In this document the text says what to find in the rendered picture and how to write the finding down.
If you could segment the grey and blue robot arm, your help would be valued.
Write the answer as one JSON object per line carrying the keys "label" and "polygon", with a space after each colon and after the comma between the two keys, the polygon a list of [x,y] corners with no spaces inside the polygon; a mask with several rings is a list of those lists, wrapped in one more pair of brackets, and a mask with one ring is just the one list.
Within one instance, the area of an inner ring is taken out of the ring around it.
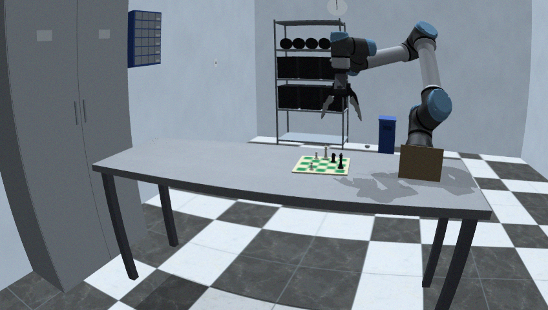
{"label": "grey and blue robot arm", "polygon": [[357,76],[360,71],[369,68],[419,58],[423,80],[422,103],[410,109],[405,145],[434,148],[432,131],[452,112],[451,99],[441,88],[439,78],[435,55],[437,35],[431,24],[418,21],[404,43],[377,50],[375,41],[371,39],[349,37],[347,32],[330,34],[332,67],[349,68],[350,72],[346,72],[349,76]]}

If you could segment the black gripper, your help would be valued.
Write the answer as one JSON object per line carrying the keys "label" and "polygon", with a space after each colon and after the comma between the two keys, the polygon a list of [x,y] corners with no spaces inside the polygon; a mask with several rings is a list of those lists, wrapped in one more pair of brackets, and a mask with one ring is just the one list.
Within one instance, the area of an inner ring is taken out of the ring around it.
{"label": "black gripper", "polygon": [[[332,68],[332,71],[336,71],[338,74],[344,74],[344,72],[345,72],[345,74],[346,74],[346,72],[349,72],[350,69],[349,68]],[[361,111],[360,111],[360,108],[359,108],[358,99],[357,99],[357,96],[356,96],[355,92],[352,90],[352,88],[350,86],[350,83],[347,84],[347,86],[346,86],[346,94],[345,95],[334,94],[333,88],[334,88],[334,86],[332,86],[329,89],[329,91],[327,91],[327,93],[325,95],[324,104],[323,104],[323,108],[322,108],[321,119],[324,117],[325,112],[328,109],[328,105],[333,102],[333,97],[334,96],[336,96],[337,99],[339,97],[344,97],[344,99],[346,99],[346,97],[348,97],[350,95],[350,104],[354,106],[355,111],[357,112],[359,119],[362,121]]]}

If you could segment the green and cream chessboard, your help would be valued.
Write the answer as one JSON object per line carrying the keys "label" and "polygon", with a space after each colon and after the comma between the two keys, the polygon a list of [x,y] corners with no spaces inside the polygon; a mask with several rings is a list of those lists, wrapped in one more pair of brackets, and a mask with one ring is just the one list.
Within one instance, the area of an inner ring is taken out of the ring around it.
{"label": "green and cream chessboard", "polygon": [[[335,175],[335,176],[347,176],[350,164],[350,158],[342,158],[342,165],[344,169],[338,169],[340,158],[335,158],[335,163],[332,163],[332,157],[328,157],[328,160],[324,160],[323,157],[318,156],[319,159],[315,160],[315,156],[302,156],[291,173],[300,174],[322,174],[322,175]],[[310,162],[313,162],[314,170],[309,170]]]}

